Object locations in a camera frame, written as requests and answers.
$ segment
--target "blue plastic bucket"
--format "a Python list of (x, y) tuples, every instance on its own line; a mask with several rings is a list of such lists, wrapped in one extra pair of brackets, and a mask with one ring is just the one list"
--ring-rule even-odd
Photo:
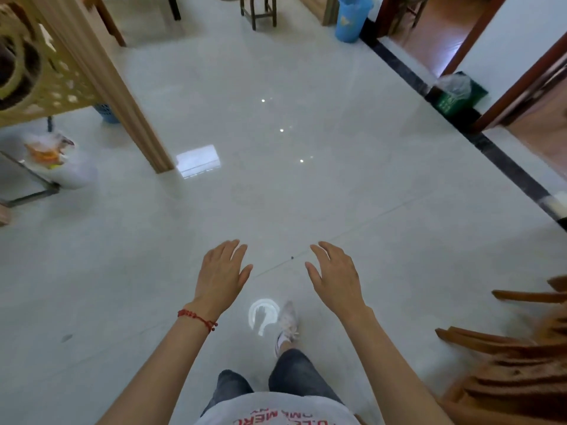
[(335, 37), (341, 42), (354, 43), (364, 21), (374, 7), (372, 0), (338, 0), (338, 19)]
[(120, 123), (116, 116), (114, 116), (114, 113), (112, 113), (112, 109), (108, 104), (96, 104), (93, 107), (103, 117), (104, 122)]

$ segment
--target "left arm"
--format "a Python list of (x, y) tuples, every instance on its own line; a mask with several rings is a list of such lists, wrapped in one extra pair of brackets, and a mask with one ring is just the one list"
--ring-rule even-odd
[[(217, 321), (242, 290), (252, 271), (240, 267), (246, 245), (225, 241), (203, 259), (195, 299), (184, 309), (206, 321)], [(177, 318), (154, 353), (96, 425), (167, 425), (185, 379), (209, 329), (197, 319)]]

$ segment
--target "person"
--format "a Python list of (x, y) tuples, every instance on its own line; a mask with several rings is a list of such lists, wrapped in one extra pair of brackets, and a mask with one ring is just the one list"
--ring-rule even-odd
[[(246, 245), (225, 241), (205, 255), (195, 297), (97, 425), (166, 425), (191, 366), (215, 322), (250, 277), (242, 271)], [(336, 314), (360, 358), (387, 425), (449, 425), (452, 422), (405, 362), (365, 305), (351, 257), (331, 243), (311, 245), (321, 273), (306, 262), (315, 292)], [(298, 320), (291, 303), (280, 314), (283, 331), (270, 392), (254, 392), (246, 379), (225, 370), (209, 405), (195, 425), (358, 425), (309, 359), (294, 347)]]

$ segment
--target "foot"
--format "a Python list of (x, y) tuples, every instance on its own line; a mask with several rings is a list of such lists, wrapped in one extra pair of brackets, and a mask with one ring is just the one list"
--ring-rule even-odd
[(280, 348), (284, 342), (291, 344), (299, 337), (299, 320), (291, 301), (285, 303), (285, 306), (280, 310), (278, 323), (280, 324), (282, 332), (276, 342), (276, 357), (280, 357)]

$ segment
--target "finger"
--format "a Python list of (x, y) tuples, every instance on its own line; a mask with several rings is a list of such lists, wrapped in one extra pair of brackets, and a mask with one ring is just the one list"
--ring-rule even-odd
[(313, 253), (317, 257), (317, 260), (319, 261), (321, 268), (324, 264), (328, 264), (330, 262), (329, 256), (327, 255), (327, 252), (325, 252), (323, 249), (321, 249), (320, 247), (315, 246), (315, 245), (311, 245), (309, 247), (311, 248), (311, 250), (313, 251)]
[(211, 259), (213, 259), (213, 249), (205, 253), (205, 256), (203, 257), (203, 265), (211, 262)]
[(218, 259), (221, 257), (222, 255), (222, 251), (224, 250), (224, 247), (229, 243), (229, 241), (224, 241), (221, 244), (219, 244), (216, 248), (213, 249), (213, 256), (211, 257), (211, 259)]
[(242, 287), (245, 285), (246, 281), (250, 277), (250, 273), (252, 272), (253, 268), (254, 266), (252, 264), (248, 264), (240, 272), (240, 276), (238, 277), (238, 287), (240, 289), (242, 289)]
[(227, 242), (224, 250), (222, 251), (221, 259), (230, 261), (230, 258), (232, 257), (234, 250), (237, 248), (238, 243), (240, 243), (240, 240), (232, 240)]
[(344, 256), (344, 254), (345, 254), (344, 250), (342, 250), (338, 246), (335, 246), (334, 244), (331, 244), (327, 241), (320, 241), (319, 246), (321, 246), (323, 249), (325, 249), (327, 251), (331, 261), (333, 259), (337, 259), (341, 256)]
[(232, 257), (231, 261), (235, 265), (238, 265), (238, 268), (240, 268), (242, 265), (242, 260), (245, 257), (246, 250), (248, 250), (248, 245), (240, 245), (240, 247), (237, 249), (237, 251), (234, 253)]
[(313, 287), (315, 289), (319, 288), (321, 286), (322, 280), (321, 275), (317, 271), (317, 268), (310, 262), (305, 263), (305, 268), (307, 269), (307, 274), (309, 275), (309, 278), (313, 283)]

